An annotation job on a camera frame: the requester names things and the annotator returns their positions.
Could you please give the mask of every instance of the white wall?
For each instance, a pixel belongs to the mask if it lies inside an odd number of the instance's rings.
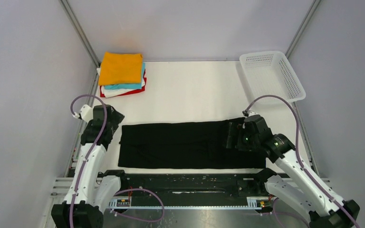
[[[285,52],[312,0],[70,0],[99,59],[238,60]]]
[[[0,228],[39,225],[77,129],[93,64],[56,0],[0,1]]]
[[[361,206],[365,228],[365,1],[322,1],[290,62],[319,169]]]

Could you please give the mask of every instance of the folded clothes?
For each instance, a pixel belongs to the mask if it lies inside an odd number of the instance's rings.
[[[124,96],[124,95],[130,95],[130,94],[137,94],[140,92],[145,91],[145,85],[146,85],[146,78],[144,77],[144,85],[142,86],[142,89],[117,89],[117,90],[110,90],[105,89],[104,86],[100,86],[100,97],[113,97],[113,96]]]
[[[104,53],[99,86],[140,83],[142,81],[142,54]]]
[[[100,68],[97,68],[97,73],[100,75]],[[142,89],[144,84],[144,71],[145,71],[145,63],[142,63],[142,79],[140,83],[126,83],[126,84],[116,84],[116,85],[106,85],[105,89]]]

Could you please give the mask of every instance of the white laundry basket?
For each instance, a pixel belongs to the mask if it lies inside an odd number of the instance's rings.
[[[280,51],[263,51],[240,56],[240,63],[254,99],[262,95],[276,95],[287,102],[306,97],[300,81],[285,54]],[[262,104],[281,103],[276,98],[263,98]]]

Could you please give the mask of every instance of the black garment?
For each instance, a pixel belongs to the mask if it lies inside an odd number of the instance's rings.
[[[118,166],[147,169],[265,168],[265,157],[225,149],[229,122],[150,123],[122,126]]]

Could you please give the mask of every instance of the cyan folded shirt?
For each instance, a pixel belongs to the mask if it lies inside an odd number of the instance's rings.
[[[116,85],[106,85],[104,89],[142,89],[142,81],[144,77],[145,63],[142,63],[141,70],[141,83],[131,83],[131,84],[116,84]]]

